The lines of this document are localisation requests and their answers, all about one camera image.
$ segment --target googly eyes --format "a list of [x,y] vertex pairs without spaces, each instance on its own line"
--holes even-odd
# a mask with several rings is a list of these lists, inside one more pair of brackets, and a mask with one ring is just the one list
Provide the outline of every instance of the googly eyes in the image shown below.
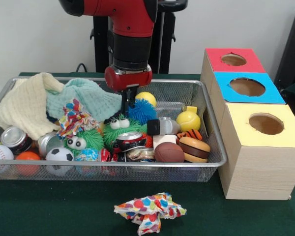
[[128,119],[122,119],[119,122],[121,128],[128,128],[130,126],[130,121]]
[[130,126],[130,121],[126,118],[124,119],[114,119],[111,123],[110,123],[110,127],[112,129],[119,129],[119,128],[128,128]]
[[67,144],[69,148],[75,149],[75,143],[77,142],[78,137],[77,136],[73,136],[72,138],[68,139]]
[[81,151],[86,148],[87,143],[85,139],[73,136],[72,138],[68,139],[67,145],[69,148]]
[[81,151],[86,148],[87,142],[83,138],[78,138],[77,142],[75,143],[75,146],[76,146],[76,148],[75,148],[76,150]]
[[111,123],[110,123],[110,127],[112,129],[119,129],[120,128],[120,122],[117,119],[114,119]]

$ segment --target brown football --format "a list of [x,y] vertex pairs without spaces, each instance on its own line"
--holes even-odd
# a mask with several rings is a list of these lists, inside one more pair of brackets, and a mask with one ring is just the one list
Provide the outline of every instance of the brown football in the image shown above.
[[158,162],[183,162],[184,153],[177,144],[162,143],[154,151],[155,160]]

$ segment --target black cable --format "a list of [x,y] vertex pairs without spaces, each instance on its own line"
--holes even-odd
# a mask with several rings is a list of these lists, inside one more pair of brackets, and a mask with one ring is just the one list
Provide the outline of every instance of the black cable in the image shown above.
[[87,67],[86,67],[83,63],[80,63],[80,64],[78,65],[77,69],[75,70],[75,72],[79,72],[81,66],[83,66],[83,69],[84,69],[85,72],[88,71],[88,70],[87,70]]

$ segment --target mint green cloth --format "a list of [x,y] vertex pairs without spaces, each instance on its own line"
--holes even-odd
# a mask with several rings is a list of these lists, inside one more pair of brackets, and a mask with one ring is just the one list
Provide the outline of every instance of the mint green cloth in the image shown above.
[[76,98],[92,117],[101,122],[121,109],[121,95],[106,92],[97,83],[88,79],[70,80],[61,93],[47,91],[47,112],[51,117],[60,119],[64,105]]

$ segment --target metal mesh basket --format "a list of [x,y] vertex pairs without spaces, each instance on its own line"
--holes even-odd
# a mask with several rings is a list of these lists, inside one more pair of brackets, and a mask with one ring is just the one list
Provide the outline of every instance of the metal mesh basket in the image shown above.
[[[69,78],[57,78],[66,83]],[[105,91],[112,92],[104,79],[90,78]],[[0,94],[0,101],[10,91],[11,79]],[[159,117],[176,119],[183,106],[198,107],[203,141],[211,147],[207,163],[136,163],[136,162],[61,162],[0,160],[0,179],[24,180],[117,180],[117,181],[198,181],[206,182],[226,160],[226,152],[206,87],[194,80],[152,80],[139,88],[157,100]]]

